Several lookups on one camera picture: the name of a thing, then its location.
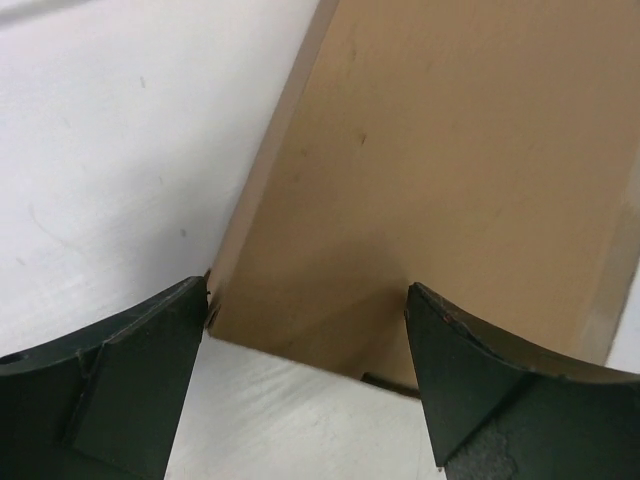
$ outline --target white table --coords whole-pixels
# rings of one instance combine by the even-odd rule
[[[0,357],[212,266],[318,5],[0,0]]]
[[[205,337],[166,478],[446,477],[419,401]]]

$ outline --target small hole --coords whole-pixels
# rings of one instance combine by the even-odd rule
[[[25,358],[27,358],[27,355],[25,353],[10,353],[9,355],[5,355],[4,357],[0,358],[0,365],[11,365],[12,363],[24,360]]]

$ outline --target dark green plastic piece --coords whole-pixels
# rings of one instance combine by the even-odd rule
[[[421,284],[405,317],[448,480],[640,479],[640,376],[541,348]]]
[[[207,316],[202,277],[0,359],[0,479],[162,479]]]

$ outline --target cardboard box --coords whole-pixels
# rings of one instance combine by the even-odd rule
[[[634,2],[343,0],[215,336],[412,383],[420,281],[604,362],[640,245],[639,20]]]

